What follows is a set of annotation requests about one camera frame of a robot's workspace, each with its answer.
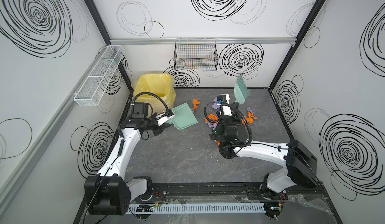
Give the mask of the green hand brush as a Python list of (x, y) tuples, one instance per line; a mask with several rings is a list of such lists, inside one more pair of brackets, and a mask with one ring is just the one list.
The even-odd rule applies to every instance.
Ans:
[(244, 78), (239, 75), (234, 86), (235, 102), (238, 102), (240, 105), (244, 104), (249, 94), (250, 91), (245, 84)]

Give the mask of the green plastic dustpan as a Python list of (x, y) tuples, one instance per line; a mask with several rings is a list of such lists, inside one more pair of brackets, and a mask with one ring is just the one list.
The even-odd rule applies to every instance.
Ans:
[(166, 121), (166, 123), (174, 125), (174, 127), (178, 130), (186, 129), (198, 123), (188, 103), (174, 107), (172, 111), (174, 113), (174, 117)]

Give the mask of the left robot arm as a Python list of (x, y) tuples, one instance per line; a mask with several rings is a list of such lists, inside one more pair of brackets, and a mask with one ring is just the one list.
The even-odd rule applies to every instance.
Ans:
[[(149, 113), (149, 103), (137, 102), (140, 96), (149, 95), (159, 100), (165, 107), (161, 114)], [(136, 198), (149, 200), (153, 187), (150, 177), (136, 177), (125, 181), (125, 172), (134, 148), (146, 131), (154, 136), (161, 134), (169, 127), (167, 121), (175, 114), (164, 100), (156, 94), (141, 92), (132, 100), (131, 115), (117, 127), (118, 141), (107, 158), (105, 164), (96, 175), (86, 178), (84, 183), (87, 212), (90, 215), (123, 216), (130, 209), (130, 203)]]

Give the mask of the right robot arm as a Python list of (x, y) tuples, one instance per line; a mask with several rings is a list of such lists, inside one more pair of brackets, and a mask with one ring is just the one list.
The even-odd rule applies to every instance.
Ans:
[(210, 138), (218, 143), (219, 153), (226, 159), (249, 157), (279, 165), (281, 168), (264, 176), (259, 193), (267, 200), (284, 196), (292, 186), (316, 188), (317, 158), (299, 141), (270, 143), (252, 139), (252, 130), (237, 104), (222, 103), (217, 119), (205, 115), (208, 122), (216, 124)]

